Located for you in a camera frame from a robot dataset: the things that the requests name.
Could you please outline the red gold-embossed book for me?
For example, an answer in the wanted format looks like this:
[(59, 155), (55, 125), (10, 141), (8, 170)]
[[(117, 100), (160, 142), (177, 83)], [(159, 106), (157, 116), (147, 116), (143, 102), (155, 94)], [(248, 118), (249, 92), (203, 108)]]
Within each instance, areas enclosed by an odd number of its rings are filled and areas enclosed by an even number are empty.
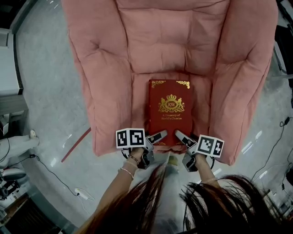
[(149, 80), (150, 135), (167, 131), (158, 146), (177, 146), (183, 143), (175, 136), (179, 130), (190, 136), (192, 131), (192, 89), (187, 80)]

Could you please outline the white power strip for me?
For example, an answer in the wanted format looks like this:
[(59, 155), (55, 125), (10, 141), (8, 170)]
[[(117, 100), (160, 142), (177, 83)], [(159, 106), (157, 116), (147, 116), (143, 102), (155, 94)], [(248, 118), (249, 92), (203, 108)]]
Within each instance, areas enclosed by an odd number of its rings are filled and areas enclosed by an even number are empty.
[(77, 196), (85, 199), (85, 200), (88, 200), (89, 197), (84, 193), (84, 190), (83, 189), (80, 189), (80, 188), (75, 188), (75, 193), (77, 194)]

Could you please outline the long red floor tape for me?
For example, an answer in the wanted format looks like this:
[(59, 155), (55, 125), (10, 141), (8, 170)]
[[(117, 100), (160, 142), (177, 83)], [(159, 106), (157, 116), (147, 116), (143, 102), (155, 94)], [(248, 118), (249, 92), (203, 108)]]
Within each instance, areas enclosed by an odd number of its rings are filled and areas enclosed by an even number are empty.
[(63, 163), (68, 156), (76, 149), (76, 147), (82, 142), (82, 140), (91, 132), (91, 128), (88, 128), (86, 131), (81, 131), (82, 134), (78, 134), (78, 138), (74, 139), (72, 135), (68, 137), (68, 139), (65, 141), (63, 147), (65, 150), (65, 155), (61, 160), (61, 163)]

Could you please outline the pink upholstered armchair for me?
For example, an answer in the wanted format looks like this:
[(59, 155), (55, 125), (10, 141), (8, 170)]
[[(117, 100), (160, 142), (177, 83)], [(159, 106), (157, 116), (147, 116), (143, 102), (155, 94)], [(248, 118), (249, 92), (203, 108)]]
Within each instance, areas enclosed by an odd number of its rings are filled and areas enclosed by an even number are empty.
[(235, 163), (266, 80), (276, 0), (62, 0), (97, 156), (115, 132), (148, 129), (149, 91), (192, 92), (191, 134), (224, 140)]

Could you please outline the person's right forearm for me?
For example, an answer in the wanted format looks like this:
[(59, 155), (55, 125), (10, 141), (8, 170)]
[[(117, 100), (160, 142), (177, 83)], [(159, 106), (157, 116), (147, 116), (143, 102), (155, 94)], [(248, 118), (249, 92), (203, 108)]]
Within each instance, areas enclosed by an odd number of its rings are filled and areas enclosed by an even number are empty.
[(214, 176), (214, 174), (213, 174), (213, 172), (212, 172), (212, 170), (206, 160), (206, 157), (202, 154), (196, 154), (195, 159), (196, 159), (195, 166), (199, 171), (201, 182), (204, 184), (219, 186), (219, 183), (218, 183), (216, 177)]

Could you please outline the grey storage cabinet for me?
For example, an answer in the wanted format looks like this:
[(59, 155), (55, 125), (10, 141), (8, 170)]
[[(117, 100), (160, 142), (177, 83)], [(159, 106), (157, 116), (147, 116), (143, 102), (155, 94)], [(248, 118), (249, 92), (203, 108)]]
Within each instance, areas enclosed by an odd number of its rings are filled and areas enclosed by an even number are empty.
[(16, 36), (8, 29), (0, 28), (0, 135), (9, 132), (15, 121), (24, 121), (28, 107), (23, 96)]

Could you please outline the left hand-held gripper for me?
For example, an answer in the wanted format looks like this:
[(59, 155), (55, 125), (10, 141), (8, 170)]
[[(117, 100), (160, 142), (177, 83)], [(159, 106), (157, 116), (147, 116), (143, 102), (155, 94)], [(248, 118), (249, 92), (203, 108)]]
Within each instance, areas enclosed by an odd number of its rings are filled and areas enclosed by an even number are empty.
[(144, 152), (138, 167), (140, 169), (146, 169), (154, 161), (153, 145), (159, 143), (167, 135), (167, 130), (162, 130), (146, 137), (143, 128), (124, 128), (116, 131), (116, 148), (129, 149), (129, 151), (133, 148), (143, 148)]

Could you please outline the white shell seat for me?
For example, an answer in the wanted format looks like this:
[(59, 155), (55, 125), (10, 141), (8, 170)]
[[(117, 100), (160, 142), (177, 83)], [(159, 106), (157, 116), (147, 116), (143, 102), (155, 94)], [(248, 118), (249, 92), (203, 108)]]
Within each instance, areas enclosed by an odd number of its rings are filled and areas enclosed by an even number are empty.
[(0, 172), (0, 201), (20, 188), (18, 180), (24, 178), (26, 173), (19, 168), (8, 168)]

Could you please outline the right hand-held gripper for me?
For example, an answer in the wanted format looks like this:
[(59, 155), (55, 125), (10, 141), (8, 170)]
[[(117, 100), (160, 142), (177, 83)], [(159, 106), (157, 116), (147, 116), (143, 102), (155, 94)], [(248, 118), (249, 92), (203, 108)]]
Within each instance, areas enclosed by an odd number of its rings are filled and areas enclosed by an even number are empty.
[(220, 158), (224, 141), (215, 137), (200, 135), (198, 141), (188, 137), (179, 130), (175, 130), (175, 136), (187, 147), (187, 151), (182, 160), (188, 172), (196, 172), (196, 154), (209, 156), (212, 159), (211, 169), (214, 166), (215, 158)]

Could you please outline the person's grey trousers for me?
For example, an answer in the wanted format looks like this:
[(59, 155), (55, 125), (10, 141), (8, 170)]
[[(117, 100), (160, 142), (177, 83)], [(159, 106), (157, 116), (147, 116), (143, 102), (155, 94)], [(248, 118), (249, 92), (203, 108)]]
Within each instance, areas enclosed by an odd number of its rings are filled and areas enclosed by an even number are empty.
[(159, 234), (177, 234), (182, 231), (184, 204), (179, 196), (180, 192), (178, 166), (167, 163), (155, 220), (155, 231)]

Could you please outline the person's left forearm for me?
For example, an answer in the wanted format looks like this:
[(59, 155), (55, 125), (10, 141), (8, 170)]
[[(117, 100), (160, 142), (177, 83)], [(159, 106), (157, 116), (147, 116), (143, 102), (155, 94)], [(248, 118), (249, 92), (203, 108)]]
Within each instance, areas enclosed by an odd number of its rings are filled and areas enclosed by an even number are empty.
[(103, 194), (97, 209), (90, 218), (77, 230), (76, 234), (85, 234), (86, 228), (106, 207), (108, 207), (115, 199), (126, 194), (129, 191), (130, 185), (134, 179), (138, 164), (144, 152), (143, 148), (134, 148), (123, 166), (119, 168), (118, 174), (113, 179), (105, 193)]

